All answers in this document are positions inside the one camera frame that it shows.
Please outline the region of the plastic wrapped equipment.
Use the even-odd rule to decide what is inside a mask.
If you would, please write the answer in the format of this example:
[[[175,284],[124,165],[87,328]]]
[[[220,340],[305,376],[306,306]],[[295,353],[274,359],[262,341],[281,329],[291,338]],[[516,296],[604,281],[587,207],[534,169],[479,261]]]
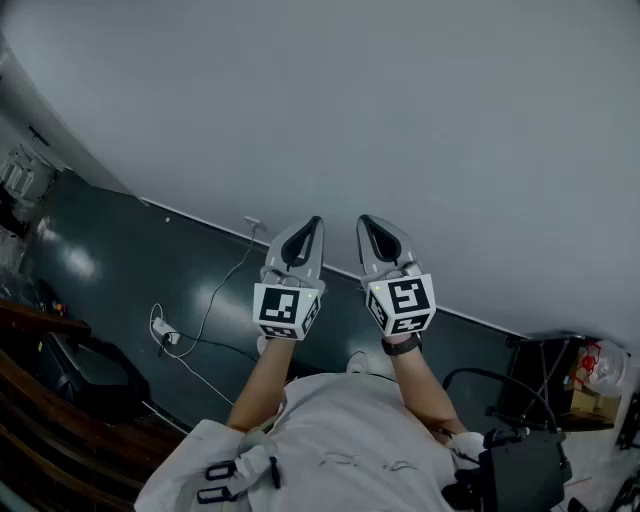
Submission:
[[[67,318],[68,308],[53,288],[23,263],[32,229],[24,221],[21,224],[25,228],[23,237],[0,225],[0,299]]]

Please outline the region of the brown cardboard box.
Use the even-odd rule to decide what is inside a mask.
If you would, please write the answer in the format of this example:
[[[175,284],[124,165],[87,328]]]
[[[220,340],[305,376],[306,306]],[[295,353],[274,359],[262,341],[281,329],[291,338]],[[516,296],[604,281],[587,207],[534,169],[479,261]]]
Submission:
[[[586,346],[578,349],[563,384],[563,394],[556,416],[567,432],[606,430],[614,426],[622,395],[606,397],[589,390],[580,380]]]

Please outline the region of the white power strip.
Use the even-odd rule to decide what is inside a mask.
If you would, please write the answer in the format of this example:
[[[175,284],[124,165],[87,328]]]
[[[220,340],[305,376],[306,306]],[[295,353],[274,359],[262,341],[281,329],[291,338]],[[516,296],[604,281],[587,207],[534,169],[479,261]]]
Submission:
[[[181,334],[161,317],[152,320],[151,330],[160,339],[161,344],[177,345],[181,339]]]

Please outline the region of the clear plastic bag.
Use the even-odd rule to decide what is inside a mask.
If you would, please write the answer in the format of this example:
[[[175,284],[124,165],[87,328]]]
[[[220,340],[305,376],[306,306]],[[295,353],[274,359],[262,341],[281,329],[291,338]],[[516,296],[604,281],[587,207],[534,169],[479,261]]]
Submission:
[[[589,342],[581,360],[585,376],[580,380],[594,393],[619,397],[629,367],[630,356],[618,344],[609,340]]]

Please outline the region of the person's left forearm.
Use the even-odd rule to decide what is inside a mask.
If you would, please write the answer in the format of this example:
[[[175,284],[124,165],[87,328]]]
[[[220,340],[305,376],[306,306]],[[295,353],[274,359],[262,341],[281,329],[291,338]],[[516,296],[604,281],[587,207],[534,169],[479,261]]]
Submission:
[[[278,412],[284,397],[295,344],[294,340],[279,338],[267,342],[232,407],[226,423],[228,427],[247,433],[261,426]]]

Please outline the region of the black wristwatch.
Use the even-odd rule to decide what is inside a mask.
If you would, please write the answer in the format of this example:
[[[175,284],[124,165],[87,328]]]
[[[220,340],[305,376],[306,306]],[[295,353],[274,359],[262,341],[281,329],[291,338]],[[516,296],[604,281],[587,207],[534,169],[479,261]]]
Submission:
[[[381,340],[383,351],[389,357],[397,357],[418,349],[422,352],[421,338],[417,333],[412,333],[408,338],[398,342],[390,342],[388,339]]]

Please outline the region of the white toilet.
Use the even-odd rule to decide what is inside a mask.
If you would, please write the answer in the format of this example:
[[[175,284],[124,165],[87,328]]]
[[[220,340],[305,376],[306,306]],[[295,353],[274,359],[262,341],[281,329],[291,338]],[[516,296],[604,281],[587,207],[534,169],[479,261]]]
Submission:
[[[15,190],[23,174],[19,154],[16,150],[9,150],[0,159],[0,185],[7,190]]]
[[[24,167],[24,181],[19,189],[20,197],[31,202],[40,202],[47,194],[56,169],[40,158],[32,157]]]

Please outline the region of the black bag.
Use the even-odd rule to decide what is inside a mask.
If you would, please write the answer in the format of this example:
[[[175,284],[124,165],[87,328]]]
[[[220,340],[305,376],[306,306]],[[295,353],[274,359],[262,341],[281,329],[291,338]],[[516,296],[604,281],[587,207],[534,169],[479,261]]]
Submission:
[[[37,349],[35,376],[87,415],[110,425],[149,414],[149,385],[115,345],[51,333]]]

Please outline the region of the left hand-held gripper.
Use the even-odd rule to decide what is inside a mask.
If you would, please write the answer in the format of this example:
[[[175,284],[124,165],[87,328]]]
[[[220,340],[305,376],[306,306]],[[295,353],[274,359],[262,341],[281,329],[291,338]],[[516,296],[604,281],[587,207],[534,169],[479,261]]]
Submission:
[[[253,323],[266,338],[302,341],[321,309],[324,221],[299,221],[272,241],[254,285]]]

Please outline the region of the black equipment box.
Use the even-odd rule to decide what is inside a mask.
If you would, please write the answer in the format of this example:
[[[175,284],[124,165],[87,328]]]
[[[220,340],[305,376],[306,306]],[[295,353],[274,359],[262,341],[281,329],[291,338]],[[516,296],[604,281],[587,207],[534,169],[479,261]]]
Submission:
[[[572,468],[562,431],[527,428],[489,431],[469,469],[455,471],[442,489],[449,506],[465,512],[551,512],[565,498]]]

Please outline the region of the person's white shirt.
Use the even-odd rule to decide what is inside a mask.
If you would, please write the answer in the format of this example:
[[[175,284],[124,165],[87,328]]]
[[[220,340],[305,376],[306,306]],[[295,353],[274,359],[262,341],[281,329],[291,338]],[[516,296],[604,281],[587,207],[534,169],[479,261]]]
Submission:
[[[453,512],[457,459],[378,376],[285,388],[267,431],[201,421],[146,482],[136,512]]]

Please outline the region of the person's right forearm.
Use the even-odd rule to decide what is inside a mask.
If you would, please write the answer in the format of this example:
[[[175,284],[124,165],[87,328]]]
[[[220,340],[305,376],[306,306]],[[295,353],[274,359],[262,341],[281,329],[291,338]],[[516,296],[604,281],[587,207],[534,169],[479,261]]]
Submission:
[[[411,334],[386,337],[390,342],[406,339]],[[466,432],[448,394],[427,365],[422,352],[390,357],[396,382],[405,407],[441,444],[453,434]]]

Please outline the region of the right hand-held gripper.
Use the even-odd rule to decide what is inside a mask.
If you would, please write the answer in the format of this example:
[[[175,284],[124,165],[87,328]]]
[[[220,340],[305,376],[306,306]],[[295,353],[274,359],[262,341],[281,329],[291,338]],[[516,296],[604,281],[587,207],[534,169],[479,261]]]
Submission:
[[[373,215],[356,224],[366,308],[385,337],[424,331],[436,312],[430,274],[414,260],[409,236],[396,225]]]

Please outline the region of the brown wooden furniture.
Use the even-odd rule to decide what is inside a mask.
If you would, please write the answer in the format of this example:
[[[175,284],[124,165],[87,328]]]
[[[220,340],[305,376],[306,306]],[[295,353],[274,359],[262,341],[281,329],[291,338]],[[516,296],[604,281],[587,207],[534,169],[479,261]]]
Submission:
[[[110,425],[35,376],[49,334],[92,337],[90,327],[0,299],[0,480],[48,512],[133,512],[146,480],[184,439],[183,425],[149,414]]]

